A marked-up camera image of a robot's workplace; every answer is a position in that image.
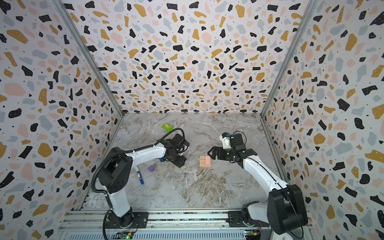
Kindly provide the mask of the pink block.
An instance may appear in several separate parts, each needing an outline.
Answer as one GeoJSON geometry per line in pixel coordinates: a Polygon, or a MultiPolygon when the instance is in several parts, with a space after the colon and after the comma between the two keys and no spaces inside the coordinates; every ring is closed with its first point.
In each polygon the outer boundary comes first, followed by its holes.
{"type": "Polygon", "coordinates": [[[212,165],[212,159],[209,156],[205,156],[205,165],[206,166],[212,165]]]}

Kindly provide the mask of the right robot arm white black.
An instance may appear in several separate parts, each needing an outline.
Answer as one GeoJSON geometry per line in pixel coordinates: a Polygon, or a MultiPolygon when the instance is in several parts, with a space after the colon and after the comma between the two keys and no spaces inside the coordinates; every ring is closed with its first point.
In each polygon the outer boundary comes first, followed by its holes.
{"type": "Polygon", "coordinates": [[[266,223],[276,234],[281,235],[302,229],[308,224],[301,189],[283,181],[263,163],[254,150],[248,149],[242,132],[223,133],[220,140],[222,147],[212,147],[208,156],[212,160],[238,164],[254,177],[268,197],[265,204],[255,201],[243,205],[241,218],[244,225],[253,227],[266,223]]]}

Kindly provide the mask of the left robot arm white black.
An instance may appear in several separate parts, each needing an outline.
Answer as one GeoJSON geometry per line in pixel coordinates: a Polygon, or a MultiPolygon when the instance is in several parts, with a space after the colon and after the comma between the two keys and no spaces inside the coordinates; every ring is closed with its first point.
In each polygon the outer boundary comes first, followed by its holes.
{"type": "Polygon", "coordinates": [[[107,217],[116,220],[121,228],[131,227],[134,220],[133,209],[128,201],[126,185],[132,169],[155,159],[171,162],[182,167],[186,162],[183,155],[190,143],[184,134],[176,134],[168,139],[168,134],[151,145],[133,150],[113,148],[95,171],[91,189],[94,193],[103,194],[110,212],[107,217]]]}

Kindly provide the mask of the green snack packet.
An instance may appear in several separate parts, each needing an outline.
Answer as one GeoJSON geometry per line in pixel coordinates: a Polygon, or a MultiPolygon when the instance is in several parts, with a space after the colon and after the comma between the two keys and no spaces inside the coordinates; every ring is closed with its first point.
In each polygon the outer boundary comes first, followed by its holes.
{"type": "Polygon", "coordinates": [[[169,133],[169,132],[171,132],[173,130],[174,127],[171,124],[169,124],[169,123],[164,123],[162,125],[162,128],[165,129],[169,133]]]}

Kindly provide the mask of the blue marker pen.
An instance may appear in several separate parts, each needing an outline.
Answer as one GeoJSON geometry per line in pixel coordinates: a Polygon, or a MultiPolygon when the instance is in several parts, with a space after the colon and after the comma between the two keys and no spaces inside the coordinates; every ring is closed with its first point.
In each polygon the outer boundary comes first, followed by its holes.
{"type": "Polygon", "coordinates": [[[136,170],[136,174],[137,174],[137,177],[138,177],[138,179],[139,179],[141,185],[143,185],[143,184],[144,184],[144,179],[143,179],[143,177],[142,177],[142,174],[141,174],[141,172],[140,172],[140,169],[139,169],[138,167],[135,167],[135,170],[136,170]]]}

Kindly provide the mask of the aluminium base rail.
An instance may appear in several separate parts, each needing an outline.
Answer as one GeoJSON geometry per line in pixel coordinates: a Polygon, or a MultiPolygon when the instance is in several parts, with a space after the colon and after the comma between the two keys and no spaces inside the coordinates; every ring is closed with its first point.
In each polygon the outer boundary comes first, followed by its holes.
{"type": "Polygon", "coordinates": [[[239,209],[149,209],[134,211],[134,221],[119,227],[105,210],[71,211],[59,240],[315,240],[312,225],[277,235],[261,221],[247,224],[239,209]]]}

